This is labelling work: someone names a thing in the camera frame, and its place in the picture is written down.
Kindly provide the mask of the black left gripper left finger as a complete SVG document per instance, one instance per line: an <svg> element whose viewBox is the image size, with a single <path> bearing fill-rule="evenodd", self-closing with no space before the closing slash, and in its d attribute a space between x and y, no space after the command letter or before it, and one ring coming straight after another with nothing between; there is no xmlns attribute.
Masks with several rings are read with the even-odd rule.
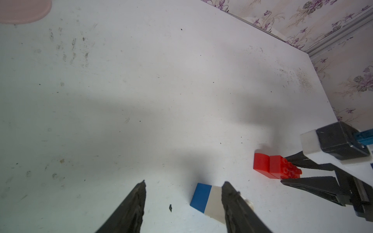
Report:
<svg viewBox="0 0 373 233"><path fill-rule="evenodd" d="M146 183L138 183L96 233L139 233L146 201Z"/></svg>

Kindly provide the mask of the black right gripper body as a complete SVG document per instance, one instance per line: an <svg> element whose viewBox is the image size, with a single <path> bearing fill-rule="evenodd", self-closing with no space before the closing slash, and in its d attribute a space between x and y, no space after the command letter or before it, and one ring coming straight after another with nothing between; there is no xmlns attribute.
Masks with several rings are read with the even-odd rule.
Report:
<svg viewBox="0 0 373 233"><path fill-rule="evenodd" d="M335 169L335 174L345 204L353 206L358 217L373 222L373 188L339 168Z"/></svg>

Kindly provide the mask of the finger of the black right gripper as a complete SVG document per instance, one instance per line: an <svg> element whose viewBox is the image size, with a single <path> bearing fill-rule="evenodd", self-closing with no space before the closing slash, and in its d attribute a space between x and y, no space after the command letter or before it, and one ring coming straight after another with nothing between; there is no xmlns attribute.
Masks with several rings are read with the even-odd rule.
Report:
<svg viewBox="0 0 373 233"><path fill-rule="evenodd" d="M308 157L306 157L303 151L296 153L294 155L285 157L285 159L295 165L296 167L313 169L313 170L326 170L326 171L335 171L338 168L332 164L317 164Z"/></svg>
<svg viewBox="0 0 373 233"><path fill-rule="evenodd" d="M297 188L340 206L351 205L350 193L332 176L284 179L283 185Z"/></svg>

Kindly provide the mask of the red curved lego brick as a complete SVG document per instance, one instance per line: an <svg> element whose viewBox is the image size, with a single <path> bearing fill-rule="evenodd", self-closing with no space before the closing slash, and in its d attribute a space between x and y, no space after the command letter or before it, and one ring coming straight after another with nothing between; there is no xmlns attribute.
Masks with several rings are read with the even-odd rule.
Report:
<svg viewBox="0 0 373 233"><path fill-rule="evenodd" d="M255 153L253 169L270 179L273 178L270 174L270 157L268 155Z"/></svg>

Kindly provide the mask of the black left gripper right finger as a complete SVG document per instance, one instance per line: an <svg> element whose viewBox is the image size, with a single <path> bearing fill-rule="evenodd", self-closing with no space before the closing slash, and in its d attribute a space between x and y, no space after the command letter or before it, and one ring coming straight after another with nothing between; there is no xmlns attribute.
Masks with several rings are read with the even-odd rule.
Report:
<svg viewBox="0 0 373 233"><path fill-rule="evenodd" d="M246 201L228 181L222 186L221 201L229 233L271 233Z"/></svg>

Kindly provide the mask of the blue lego brick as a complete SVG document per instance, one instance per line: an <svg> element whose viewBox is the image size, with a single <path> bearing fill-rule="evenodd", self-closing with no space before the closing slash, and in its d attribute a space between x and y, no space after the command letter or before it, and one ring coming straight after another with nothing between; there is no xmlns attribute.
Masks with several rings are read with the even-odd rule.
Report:
<svg viewBox="0 0 373 233"><path fill-rule="evenodd" d="M211 185L197 183L190 206L201 213L205 213L211 189Z"/></svg>

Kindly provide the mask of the long red lego brick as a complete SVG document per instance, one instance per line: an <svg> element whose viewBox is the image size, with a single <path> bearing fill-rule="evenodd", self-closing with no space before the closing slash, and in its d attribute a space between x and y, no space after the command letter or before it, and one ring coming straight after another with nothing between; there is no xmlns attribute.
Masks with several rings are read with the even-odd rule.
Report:
<svg viewBox="0 0 373 233"><path fill-rule="evenodd" d="M270 156L269 173L277 179L298 179L302 171L280 155Z"/></svg>

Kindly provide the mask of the white lego brick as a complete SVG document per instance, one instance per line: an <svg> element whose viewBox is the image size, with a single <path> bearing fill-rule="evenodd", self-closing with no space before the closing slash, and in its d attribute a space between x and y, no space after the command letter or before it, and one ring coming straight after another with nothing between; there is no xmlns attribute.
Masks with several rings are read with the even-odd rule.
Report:
<svg viewBox="0 0 373 233"><path fill-rule="evenodd" d="M205 207L202 211L206 216L222 223L225 223L225 210L222 203L222 187L212 186L207 192L204 200Z"/></svg>

